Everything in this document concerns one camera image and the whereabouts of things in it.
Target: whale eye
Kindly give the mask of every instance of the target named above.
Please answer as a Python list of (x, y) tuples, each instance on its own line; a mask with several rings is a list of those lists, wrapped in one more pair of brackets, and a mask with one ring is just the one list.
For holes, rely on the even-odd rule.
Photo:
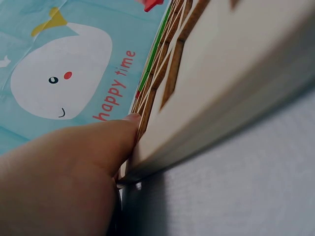
[(58, 83), (59, 80), (57, 77), (50, 77), (48, 81), (51, 84), (56, 84), (56, 83)]

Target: white whale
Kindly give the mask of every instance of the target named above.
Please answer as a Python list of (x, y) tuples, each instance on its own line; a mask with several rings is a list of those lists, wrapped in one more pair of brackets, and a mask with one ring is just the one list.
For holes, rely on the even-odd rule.
[(52, 19), (32, 36), (67, 25), (78, 35), (53, 40), (24, 57), (11, 76), (11, 91), (29, 113), (49, 119), (71, 119), (87, 105), (112, 53), (111, 37), (101, 29), (68, 23), (57, 8)]

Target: white wall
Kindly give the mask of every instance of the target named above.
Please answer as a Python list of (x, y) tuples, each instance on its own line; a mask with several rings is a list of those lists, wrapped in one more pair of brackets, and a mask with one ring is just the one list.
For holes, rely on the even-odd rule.
[(315, 88), (124, 191), (126, 235), (315, 235)]

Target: blue cover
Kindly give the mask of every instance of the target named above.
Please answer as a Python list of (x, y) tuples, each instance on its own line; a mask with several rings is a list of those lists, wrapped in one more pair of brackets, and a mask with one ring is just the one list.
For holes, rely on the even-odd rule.
[(123, 118), (166, 5), (0, 0), (0, 154), (58, 128)]

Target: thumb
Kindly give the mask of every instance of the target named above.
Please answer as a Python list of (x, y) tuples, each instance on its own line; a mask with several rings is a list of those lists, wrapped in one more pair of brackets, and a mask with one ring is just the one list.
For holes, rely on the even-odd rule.
[(88, 142), (85, 139), (79, 149), (87, 147), (84, 149), (89, 150), (90, 160), (113, 177), (132, 153), (140, 118), (139, 114), (131, 114), (123, 120), (81, 126)]

